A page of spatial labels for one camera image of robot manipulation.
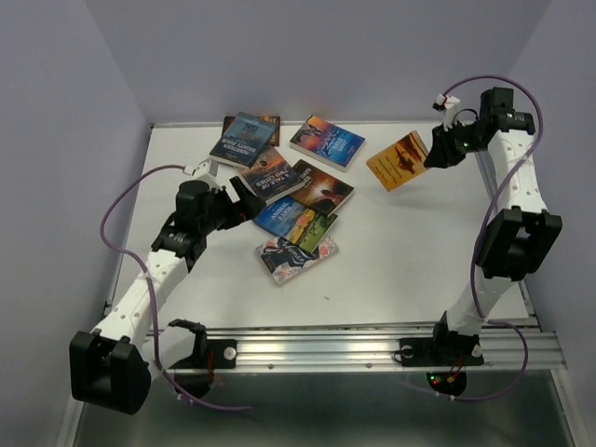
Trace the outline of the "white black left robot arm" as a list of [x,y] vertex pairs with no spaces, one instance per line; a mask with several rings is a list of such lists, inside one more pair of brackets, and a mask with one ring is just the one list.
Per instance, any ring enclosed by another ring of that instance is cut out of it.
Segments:
[[214,231],[254,219],[264,208],[238,177],[231,180],[238,200],[208,177],[180,184],[173,213],[164,222],[146,259],[137,254],[141,272],[116,308],[91,332],[77,332],[69,345],[71,393],[75,400],[126,414],[144,404],[151,384],[168,381],[169,368],[182,362],[198,367],[199,389],[206,394],[216,368],[232,368],[224,352],[233,340],[212,343],[199,322],[176,318],[166,329],[157,323],[159,309],[192,272]]

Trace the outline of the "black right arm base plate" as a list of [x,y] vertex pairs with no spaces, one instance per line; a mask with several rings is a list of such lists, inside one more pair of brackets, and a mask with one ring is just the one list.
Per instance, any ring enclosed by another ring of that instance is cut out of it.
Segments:
[[477,336],[447,341],[440,341],[438,337],[401,338],[394,360],[406,368],[429,368],[430,387],[454,397],[460,397],[466,390],[464,369],[484,364]]

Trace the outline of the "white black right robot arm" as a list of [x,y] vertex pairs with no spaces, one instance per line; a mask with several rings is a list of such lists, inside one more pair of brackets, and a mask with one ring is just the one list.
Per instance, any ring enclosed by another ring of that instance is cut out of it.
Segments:
[[533,274],[562,231],[562,217],[541,196],[533,152],[542,139],[543,118],[514,107],[510,88],[490,88],[470,123],[461,102],[442,93],[433,104],[443,121],[432,130],[427,168],[450,168],[472,153],[493,165],[496,189],[473,248],[469,283],[435,324],[433,334],[413,347],[416,366],[480,366],[480,334],[491,312],[514,283]]

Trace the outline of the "Huckleberry Finn orange book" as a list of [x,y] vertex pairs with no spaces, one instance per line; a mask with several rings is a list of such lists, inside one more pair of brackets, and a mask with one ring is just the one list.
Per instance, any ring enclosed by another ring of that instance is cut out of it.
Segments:
[[427,148],[418,132],[412,131],[369,158],[366,166],[390,192],[426,172],[427,156]]

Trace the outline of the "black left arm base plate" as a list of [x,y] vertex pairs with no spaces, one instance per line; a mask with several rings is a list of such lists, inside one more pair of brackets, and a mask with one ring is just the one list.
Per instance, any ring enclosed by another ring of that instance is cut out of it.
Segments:
[[234,370],[237,366],[237,340],[211,339],[204,347],[168,367],[174,381],[195,398],[204,398],[215,381],[215,373]]

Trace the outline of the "Jane Eyre blue book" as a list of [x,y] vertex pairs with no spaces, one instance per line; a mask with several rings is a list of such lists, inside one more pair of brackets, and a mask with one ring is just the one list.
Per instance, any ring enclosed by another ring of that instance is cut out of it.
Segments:
[[290,138],[292,148],[341,172],[349,169],[364,143],[364,137],[315,115]]

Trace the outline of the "Nineteen Eighty Four blue book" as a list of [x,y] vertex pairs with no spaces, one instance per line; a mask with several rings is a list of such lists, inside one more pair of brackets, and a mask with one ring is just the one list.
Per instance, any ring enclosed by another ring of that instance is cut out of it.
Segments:
[[275,126],[255,115],[238,113],[234,121],[210,151],[219,163],[250,168],[269,145]]

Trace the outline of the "Tale of Two Cities book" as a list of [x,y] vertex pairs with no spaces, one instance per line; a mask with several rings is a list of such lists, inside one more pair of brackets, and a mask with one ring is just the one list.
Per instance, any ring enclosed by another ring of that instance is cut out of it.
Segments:
[[297,172],[272,145],[268,145],[259,154],[250,168],[236,171],[243,184],[266,205],[271,205],[305,185]]

